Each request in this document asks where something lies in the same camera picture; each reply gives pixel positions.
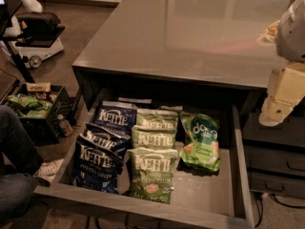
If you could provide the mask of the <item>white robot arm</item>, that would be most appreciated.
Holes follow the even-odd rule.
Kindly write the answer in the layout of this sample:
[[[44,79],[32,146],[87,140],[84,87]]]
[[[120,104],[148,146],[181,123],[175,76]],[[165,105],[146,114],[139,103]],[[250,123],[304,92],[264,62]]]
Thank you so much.
[[[267,127],[282,123],[305,96],[305,0],[294,0],[282,15],[275,46],[288,64],[270,74],[259,116]]]

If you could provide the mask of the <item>yellow taped gripper finger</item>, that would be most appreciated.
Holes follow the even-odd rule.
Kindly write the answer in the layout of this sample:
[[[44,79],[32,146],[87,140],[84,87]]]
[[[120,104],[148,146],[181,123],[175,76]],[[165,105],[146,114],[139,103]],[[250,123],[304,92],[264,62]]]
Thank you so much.
[[[282,123],[304,97],[304,63],[291,62],[282,70],[272,70],[259,123],[267,127]]]

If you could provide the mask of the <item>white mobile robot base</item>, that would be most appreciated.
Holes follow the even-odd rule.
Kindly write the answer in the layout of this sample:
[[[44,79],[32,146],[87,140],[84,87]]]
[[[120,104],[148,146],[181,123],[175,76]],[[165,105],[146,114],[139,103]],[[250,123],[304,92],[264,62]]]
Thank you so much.
[[[53,12],[43,12],[37,0],[1,0],[1,50],[15,64],[21,57],[28,69],[61,53],[60,33],[65,29]]]

